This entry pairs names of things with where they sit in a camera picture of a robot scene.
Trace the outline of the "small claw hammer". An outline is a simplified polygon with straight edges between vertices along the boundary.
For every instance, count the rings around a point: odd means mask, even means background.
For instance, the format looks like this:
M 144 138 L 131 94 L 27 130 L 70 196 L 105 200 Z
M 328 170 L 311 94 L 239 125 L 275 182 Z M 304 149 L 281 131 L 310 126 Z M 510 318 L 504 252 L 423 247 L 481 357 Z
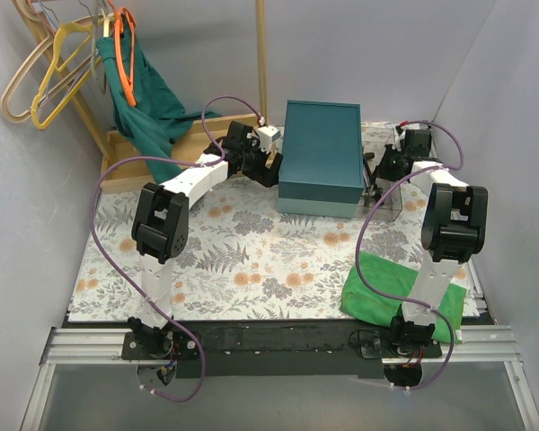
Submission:
M 365 191 L 367 187 L 371 184 L 372 180 L 374 180 L 373 173 L 369 167 L 369 162 L 372 161 L 375 158 L 375 154 L 373 152 L 367 152 L 363 154 L 362 162 L 364 166 L 364 184 L 365 184 Z

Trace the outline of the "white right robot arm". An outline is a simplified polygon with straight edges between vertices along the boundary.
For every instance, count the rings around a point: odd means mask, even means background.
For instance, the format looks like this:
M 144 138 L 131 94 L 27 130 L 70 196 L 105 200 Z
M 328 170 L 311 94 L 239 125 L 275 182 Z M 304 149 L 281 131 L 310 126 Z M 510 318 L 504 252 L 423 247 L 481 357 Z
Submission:
M 385 146 L 374 170 L 376 179 L 396 182 L 406 177 L 428 197 L 420 234 L 423 261 L 388 335 L 389 348 L 403 357 L 435 340 L 433 311 L 441 305 L 455 273 L 481 252 L 485 241 L 488 191 L 457 179 L 430 156 L 431 147 L 429 123 L 412 128 L 404 122 L 395 128 L 394 142 Z

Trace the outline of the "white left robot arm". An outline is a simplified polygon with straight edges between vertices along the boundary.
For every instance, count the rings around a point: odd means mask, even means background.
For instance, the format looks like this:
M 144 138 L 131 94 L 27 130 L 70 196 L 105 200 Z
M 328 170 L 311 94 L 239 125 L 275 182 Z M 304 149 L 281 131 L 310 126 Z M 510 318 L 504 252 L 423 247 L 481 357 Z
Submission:
M 132 239 L 142 257 L 141 289 L 146 294 L 141 315 L 128 319 L 136 343 L 152 358 L 173 352 L 172 335 L 165 327 L 172 317 L 170 292 L 173 260 L 189 239 L 190 209 L 217 184 L 236 173 L 269 188 L 278 183 L 283 160 L 276 153 L 279 128 L 256 128 L 233 121 L 225 136 L 209 144 L 195 167 L 159 185 L 146 184 L 140 194 L 132 227 Z

